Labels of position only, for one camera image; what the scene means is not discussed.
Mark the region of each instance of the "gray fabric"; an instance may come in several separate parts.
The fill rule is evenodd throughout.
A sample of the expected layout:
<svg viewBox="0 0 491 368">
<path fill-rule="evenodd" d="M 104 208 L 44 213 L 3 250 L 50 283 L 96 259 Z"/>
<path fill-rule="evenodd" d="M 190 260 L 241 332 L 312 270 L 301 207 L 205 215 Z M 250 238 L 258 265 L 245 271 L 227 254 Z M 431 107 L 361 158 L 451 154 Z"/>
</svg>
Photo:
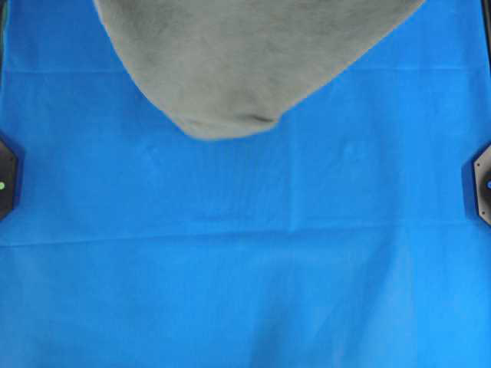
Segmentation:
<svg viewBox="0 0 491 368">
<path fill-rule="evenodd" d="M 423 0 L 94 0 L 147 98 L 191 136 L 270 129 Z"/>
</svg>

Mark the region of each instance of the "black plastic mount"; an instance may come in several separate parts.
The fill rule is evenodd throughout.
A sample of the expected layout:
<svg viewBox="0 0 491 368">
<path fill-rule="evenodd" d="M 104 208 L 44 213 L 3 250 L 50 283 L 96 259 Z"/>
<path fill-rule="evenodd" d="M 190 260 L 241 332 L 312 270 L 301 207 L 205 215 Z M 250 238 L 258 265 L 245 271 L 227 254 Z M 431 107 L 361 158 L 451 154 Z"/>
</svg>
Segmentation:
<svg viewBox="0 0 491 368">
<path fill-rule="evenodd" d="M 17 157 L 0 140 L 0 221 L 14 209 Z"/>
<path fill-rule="evenodd" d="M 483 1 L 484 25 L 486 26 L 486 38 L 488 41 L 488 55 L 491 61 L 491 0 Z"/>
</svg>

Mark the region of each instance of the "fleece cloth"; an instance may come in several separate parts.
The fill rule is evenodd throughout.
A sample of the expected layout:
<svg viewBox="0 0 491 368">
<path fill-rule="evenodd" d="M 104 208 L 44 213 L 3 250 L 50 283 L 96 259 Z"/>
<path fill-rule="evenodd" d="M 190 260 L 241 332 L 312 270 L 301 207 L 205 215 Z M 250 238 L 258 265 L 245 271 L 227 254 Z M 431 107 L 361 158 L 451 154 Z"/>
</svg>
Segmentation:
<svg viewBox="0 0 491 368">
<path fill-rule="evenodd" d="M 95 0 L 143 94 L 207 140 L 270 129 L 422 2 Z"/>
<path fill-rule="evenodd" d="M 479 1 L 427 1 L 274 130 L 212 143 L 135 87 L 92 2 L 9 9 L 1 368 L 491 366 Z"/>
</svg>

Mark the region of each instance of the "blue cloth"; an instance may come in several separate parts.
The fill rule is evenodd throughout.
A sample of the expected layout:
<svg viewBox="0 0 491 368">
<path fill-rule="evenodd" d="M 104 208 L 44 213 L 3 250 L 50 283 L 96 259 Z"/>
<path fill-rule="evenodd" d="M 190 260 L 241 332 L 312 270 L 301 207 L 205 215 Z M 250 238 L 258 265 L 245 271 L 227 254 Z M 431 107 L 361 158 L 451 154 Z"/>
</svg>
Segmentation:
<svg viewBox="0 0 491 368">
<path fill-rule="evenodd" d="M 478 1 L 428 0 L 272 132 L 191 140 L 87 0 L 11 0 L 0 366 L 491 365 Z"/>
</svg>

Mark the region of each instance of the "hexagonal mount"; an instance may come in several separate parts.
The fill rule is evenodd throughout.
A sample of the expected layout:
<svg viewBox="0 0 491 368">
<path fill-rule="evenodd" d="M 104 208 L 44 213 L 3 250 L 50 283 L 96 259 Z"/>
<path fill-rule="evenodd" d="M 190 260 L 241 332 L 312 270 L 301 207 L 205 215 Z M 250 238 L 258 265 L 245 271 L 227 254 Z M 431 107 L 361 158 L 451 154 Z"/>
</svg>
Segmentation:
<svg viewBox="0 0 491 368">
<path fill-rule="evenodd" d="M 0 140 L 0 221 L 14 209 L 17 157 Z"/>
</svg>

